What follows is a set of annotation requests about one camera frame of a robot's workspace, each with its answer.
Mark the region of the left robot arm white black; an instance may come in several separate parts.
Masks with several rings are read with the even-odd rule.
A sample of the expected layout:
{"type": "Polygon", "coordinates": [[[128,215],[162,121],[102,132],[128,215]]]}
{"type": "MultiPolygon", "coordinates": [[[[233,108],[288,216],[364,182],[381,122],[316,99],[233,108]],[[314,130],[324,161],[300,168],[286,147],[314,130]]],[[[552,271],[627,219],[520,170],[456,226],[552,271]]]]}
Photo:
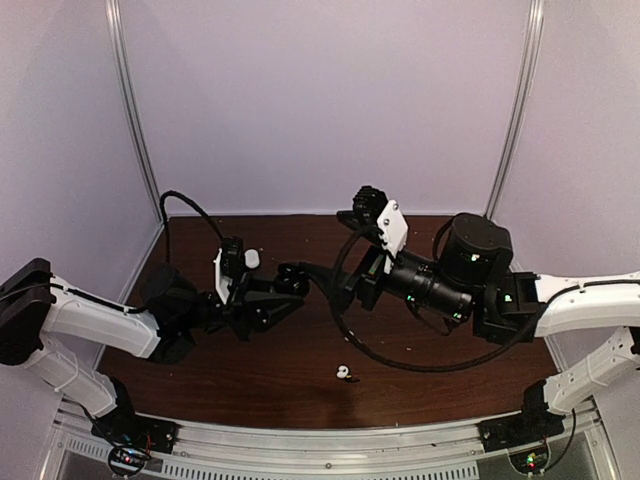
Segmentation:
{"type": "Polygon", "coordinates": [[[113,303],[54,275],[49,261],[35,258],[1,286],[1,363],[22,366],[103,421],[123,444],[144,433],[126,387],[88,368],[55,340],[65,334],[171,365],[195,346],[193,331],[230,329],[241,341],[266,332],[303,306],[308,277],[282,265],[273,280],[241,267],[214,270],[214,289],[200,292],[169,264],[143,285],[143,306],[113,303]]]}

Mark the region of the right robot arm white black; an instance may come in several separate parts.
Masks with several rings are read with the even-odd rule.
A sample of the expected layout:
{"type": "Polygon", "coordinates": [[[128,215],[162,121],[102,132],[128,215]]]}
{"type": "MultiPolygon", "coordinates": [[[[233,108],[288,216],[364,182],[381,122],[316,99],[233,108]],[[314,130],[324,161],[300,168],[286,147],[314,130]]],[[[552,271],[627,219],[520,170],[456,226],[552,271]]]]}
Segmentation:
{"type": "Polygon", "coordinates": [[[362,223],[352,212],[339,220],[352,230],[333,267],[303,264],[322,288],[334,322],[346,340],[370,359],[403,371],[453,373],[475,368],[520,342],[557,333],[601,327],[613,334],[569,369],[540,380],[523,395],[513,419],[519,440],[535,440],[585,398],[610,387],[639,367],[639,275],[558,277],[513,272],[509,232],[485,217],[458,214],[434,239],[432,258],[408,251],[389,232],[388,220],[362,223]],[[477,337],[496,350],[452,365],[416,365],[375,352],[351,331],[342,315],[353,300],[366,310],[383,293],[394,295],[417,316],[422,309],[441,315],[449,327],[473,322],[477,337]]]}

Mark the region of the white charging case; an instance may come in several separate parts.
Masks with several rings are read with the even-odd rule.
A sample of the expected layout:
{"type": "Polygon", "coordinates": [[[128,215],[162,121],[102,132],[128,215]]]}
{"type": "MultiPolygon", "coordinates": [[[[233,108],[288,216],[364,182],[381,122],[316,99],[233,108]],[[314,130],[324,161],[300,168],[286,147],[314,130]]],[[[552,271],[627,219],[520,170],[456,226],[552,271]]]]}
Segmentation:
{"type": "Polygon", "coordinates": [[[256,249],[247,249],[244,252],[245,266],[249,270],[257,269],[261,264],[260,253],[256,249]]]}

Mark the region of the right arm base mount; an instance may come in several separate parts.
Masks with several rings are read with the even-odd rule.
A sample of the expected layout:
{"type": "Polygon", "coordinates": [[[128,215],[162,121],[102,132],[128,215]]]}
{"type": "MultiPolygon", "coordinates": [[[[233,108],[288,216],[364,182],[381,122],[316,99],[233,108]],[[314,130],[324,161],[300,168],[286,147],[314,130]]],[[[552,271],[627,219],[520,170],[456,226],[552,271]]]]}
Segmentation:
{"type": "Polygon", "coordinates": [[[564,432],[564,418],[553,414],[532,417],[518,413],[482,421],[478,424],[485,452],[511,449],[564,432]]]}

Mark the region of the white earbud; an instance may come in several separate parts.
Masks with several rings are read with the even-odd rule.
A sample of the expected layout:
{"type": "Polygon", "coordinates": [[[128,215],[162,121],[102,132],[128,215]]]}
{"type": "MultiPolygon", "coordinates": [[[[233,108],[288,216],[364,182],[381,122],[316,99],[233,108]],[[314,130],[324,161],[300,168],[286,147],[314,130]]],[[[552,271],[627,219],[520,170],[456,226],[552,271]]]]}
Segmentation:
{"type": "Polygon", "coordinates": [[[336,372],[338,379],[346,379],[350,376],[349,368],[346,365],[340,365],[336,372]]]}

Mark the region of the black round charging case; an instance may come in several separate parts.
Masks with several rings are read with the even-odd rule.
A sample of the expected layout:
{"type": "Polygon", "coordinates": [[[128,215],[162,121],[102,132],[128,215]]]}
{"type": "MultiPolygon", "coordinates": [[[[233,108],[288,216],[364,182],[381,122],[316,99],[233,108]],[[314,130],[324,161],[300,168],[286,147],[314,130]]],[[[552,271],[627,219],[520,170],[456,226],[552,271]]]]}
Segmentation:
{"type": "Polygon", "coordinates": [[[277,293],[304,298],[310,291],[310,280],[299,264],[283,263],[277,268],[274,289],[277,293]]]}

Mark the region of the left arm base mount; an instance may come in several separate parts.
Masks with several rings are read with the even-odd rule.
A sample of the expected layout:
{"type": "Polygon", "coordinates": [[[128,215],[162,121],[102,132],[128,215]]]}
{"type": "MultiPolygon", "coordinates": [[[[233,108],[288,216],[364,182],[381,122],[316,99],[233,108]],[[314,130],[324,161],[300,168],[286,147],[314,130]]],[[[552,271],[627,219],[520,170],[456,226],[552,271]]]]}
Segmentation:
{"type": "Polygon", "coordinates": [[[171,454],[177,430],[178,425],[168,420],[138,414],[109,414],[92,421],[91,434],[110,443],[171,454]]]}

